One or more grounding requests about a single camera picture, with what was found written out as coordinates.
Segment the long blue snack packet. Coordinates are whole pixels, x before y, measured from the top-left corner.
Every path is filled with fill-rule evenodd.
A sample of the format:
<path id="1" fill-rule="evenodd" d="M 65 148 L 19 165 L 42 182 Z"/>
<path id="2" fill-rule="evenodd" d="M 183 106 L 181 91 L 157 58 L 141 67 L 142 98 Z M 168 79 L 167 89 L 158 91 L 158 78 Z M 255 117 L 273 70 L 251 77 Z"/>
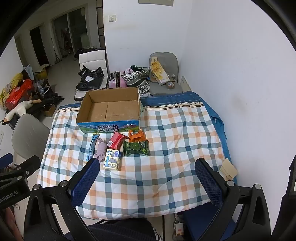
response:
<path id="1" fill-rule="evenodd" d="M 90 142 L 90 147 L 89 147 L 89 151 L 88 151 L 88 157 L 87 160 L 90 160 L 91 158 L 93 158 L 94 155 L 94 150 L 95 150 L 95 146 L 96 146 L 96 142 L 99 139 L 100 134 L 96 133 L 92 136 L 91 142 Z"/>

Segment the white blue tissue pack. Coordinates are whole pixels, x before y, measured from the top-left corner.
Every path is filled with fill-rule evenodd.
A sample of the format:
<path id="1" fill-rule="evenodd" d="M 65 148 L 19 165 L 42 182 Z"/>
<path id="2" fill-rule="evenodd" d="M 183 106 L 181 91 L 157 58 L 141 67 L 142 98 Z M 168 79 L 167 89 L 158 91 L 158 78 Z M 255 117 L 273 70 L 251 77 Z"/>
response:
<path id="1" fill-rule="evenodd" d="M 106 156 L 103 163 L 103 168 L 118 171 L 120 167 L 121 157 L 122 157 L 121 151 L 107 149 Z"/>

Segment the red snack packet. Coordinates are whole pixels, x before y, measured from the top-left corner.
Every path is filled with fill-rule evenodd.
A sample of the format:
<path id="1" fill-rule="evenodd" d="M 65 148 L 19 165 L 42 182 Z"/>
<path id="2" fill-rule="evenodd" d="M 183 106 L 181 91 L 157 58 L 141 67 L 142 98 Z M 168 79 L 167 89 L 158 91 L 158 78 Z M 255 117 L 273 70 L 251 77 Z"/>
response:
<path id="1" fill-rule="evenodd" d="M 107 143 L 107 146 L 109 149 L 113 150 L 120 150 L 123 142 L 127 139 L 128 137 L 126 135 L 123 135 L 118 132 L 114 132 L 111 139 Z"/>

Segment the orange snack packet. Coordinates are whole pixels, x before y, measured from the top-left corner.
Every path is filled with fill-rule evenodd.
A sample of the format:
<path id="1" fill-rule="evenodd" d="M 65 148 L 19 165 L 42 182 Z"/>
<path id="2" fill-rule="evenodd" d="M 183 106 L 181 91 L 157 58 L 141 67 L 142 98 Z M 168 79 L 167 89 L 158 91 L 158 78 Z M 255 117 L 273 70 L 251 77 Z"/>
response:
<path id="1" fill-rule="evenodd" d="M 129 137 L 130 143 L 144 142 L 147 140 L 145 133 L 143 132 L 142 129 L 138 130 L 138 132 L 134 132 L 133 130 L 129 130 L 128 137 Z"/>

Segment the green snack packet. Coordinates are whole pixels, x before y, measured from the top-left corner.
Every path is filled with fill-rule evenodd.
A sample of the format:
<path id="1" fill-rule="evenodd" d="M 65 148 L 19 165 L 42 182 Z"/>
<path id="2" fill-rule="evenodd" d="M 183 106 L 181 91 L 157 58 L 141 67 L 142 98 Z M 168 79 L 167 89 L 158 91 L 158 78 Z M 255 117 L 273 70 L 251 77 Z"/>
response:
<path id="1" fill-rule="evenodd" d="M 149 141 L 142 141 L 142 142 L 124 142 L 123 143 L 123 155 L 145 155 L 149 156 Z"/>

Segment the grey chair near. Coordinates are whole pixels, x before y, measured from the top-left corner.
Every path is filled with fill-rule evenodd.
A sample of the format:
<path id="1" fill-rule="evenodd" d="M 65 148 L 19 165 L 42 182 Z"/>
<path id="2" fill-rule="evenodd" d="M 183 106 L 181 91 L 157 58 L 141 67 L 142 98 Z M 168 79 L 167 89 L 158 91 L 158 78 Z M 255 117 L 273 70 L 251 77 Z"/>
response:
<path id="1" fill-rule="evenodd" d="M 22 158 L 37 156 L 43 159 L 50 129 L 31 114 L 24 114 L 16 122 L 11 144 Z"/>

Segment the grey chair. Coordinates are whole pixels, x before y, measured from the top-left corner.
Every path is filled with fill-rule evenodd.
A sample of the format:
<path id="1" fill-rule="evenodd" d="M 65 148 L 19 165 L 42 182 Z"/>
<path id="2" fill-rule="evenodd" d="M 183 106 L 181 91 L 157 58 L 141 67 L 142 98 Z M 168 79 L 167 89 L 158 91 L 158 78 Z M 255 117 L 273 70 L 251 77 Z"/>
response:
<path id="1" fill-rule="evenodd" d="M 24 114 L 16 122 L 11 144 L 22 158 L 37 156 L 43 159 L 50 129 L 31 114 Z"/>
<path id="2" fill-rule="evenodd" d="M 149 58 L 149 93 L 163 96 L 182 93 L 178 84 L 179 63 L 175 54 L 155 52 Z"/>

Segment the white goose plush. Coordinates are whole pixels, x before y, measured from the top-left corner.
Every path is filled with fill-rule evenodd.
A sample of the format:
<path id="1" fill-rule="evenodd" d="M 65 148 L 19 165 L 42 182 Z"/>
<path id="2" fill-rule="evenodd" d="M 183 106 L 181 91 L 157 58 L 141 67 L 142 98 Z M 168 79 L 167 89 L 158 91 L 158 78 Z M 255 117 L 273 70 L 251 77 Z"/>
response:
<path id="1" fill-rule="evenodd" d="M 31 108 L 34 104 L 41 103 L 40 99 L 37 100 L 25 100 L 20 102 L 15 108 L 13 108 L 3 120 L 1 120 L 2 125 L 8 124 L 13 116 L 17 114 L 18 116 L 22 116 L 26 114 L 27 109 Z"/>

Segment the beige paper stack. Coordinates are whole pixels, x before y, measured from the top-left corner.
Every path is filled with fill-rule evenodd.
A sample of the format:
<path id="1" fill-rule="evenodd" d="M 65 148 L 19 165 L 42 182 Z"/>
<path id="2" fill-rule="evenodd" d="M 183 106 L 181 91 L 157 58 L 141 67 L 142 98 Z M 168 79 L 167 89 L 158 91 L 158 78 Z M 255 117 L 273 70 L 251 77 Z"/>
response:
<path id="1" fill-rule="evenodd" d="M 233 181 L 234 178 L 237 176 L 238 171 L 233 166 L 233 164 L 229 161 L 228 158 L 226 158 L 222 162 L 222 166 L 220 167 L 219 173 L 226 181 Z"/>

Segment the plaid quilt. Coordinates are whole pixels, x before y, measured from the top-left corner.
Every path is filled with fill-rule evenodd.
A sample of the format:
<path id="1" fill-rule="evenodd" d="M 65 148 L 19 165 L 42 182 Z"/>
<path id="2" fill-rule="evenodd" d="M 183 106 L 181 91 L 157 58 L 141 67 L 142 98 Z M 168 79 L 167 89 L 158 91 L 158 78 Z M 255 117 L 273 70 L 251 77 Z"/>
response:
<path id="1" fill-rule="evenodd" d="M 43 187 L 69 180 L 87 163 L 92 134 L 76 124 L 79 104 L 60 107 L 54 115 L 37 175 Z M 79 214 L 89 219 L 157 217 L 209 201 L 196 177 L 199 158 L 219 170 L 228 157 L 202 102 L 145 106 L 140 125 L 149 141 L 149 155 L 122 157 L 119 170 L 100 169 Z"/>

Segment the cardboard box blue front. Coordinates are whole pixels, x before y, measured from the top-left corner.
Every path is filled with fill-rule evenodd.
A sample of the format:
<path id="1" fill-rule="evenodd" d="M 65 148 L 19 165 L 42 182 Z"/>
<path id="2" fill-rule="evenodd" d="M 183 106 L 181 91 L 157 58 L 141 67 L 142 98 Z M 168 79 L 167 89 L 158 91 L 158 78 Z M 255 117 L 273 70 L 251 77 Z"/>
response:
<path id="1" fill-rule="evenodd" d="M 76 123 L 83 133 L 125 133 L 140 129 L 140 95 L 136 87 L 86 92 Z"/>

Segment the patterned black white bag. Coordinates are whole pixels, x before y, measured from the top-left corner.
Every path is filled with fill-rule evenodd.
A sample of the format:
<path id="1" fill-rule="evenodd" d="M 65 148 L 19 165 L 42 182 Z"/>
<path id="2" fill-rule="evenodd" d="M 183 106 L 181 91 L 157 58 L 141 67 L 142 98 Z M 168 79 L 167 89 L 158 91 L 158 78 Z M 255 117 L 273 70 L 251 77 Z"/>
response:
<path id="1" fill-rule="evenodd" d="M 127 87 L 138 88 L 140 94 L 146 94 L 150 90 L 148 69 L 138 70 L 132 73 L 123 73 L 121 77 L 126 82 Z"/>

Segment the tape roll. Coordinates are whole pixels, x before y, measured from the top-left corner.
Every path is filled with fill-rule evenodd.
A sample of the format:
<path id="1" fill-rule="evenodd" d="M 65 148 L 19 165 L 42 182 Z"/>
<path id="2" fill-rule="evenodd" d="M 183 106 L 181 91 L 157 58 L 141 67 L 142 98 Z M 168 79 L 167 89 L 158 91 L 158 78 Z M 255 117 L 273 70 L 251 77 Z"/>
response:
<path id="1" fill-rule="evenodd" d="M 167 89 L 174 89 L 175 88 L 175 83 L 172 81 L 169 81 L 166 83 L 166 88 Z"/>

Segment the yellow printed box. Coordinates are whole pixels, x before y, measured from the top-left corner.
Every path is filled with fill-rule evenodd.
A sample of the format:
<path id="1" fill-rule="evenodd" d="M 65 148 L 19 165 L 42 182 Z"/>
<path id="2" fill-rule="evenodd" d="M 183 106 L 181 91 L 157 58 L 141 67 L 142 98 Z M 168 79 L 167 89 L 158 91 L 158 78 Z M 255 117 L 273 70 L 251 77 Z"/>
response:
<path id="1" fill-rule="evenodd" d="M 150 70 L 152 73 L 152 77 L 155 78 L 155 80 L 159 85 L 164 85 L 170 81 L 167 73 L 165 72 L 160 62 L 158 61 L 158 58 L 155 58 L 155 57 L 152 58 L 152 61 L 150 64 Z"/>

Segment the wall switch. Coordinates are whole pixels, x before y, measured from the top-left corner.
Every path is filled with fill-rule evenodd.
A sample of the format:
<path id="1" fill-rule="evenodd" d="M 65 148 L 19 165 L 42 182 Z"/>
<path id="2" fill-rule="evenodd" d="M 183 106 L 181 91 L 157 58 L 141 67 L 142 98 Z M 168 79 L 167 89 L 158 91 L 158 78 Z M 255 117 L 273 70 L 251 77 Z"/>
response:
<path id="1" fill-rule="evenodd" d="M 109 22 L 115 22 L 117 21 L 117 15 L 109 15 L 108 19 L 109 19 Z"/>

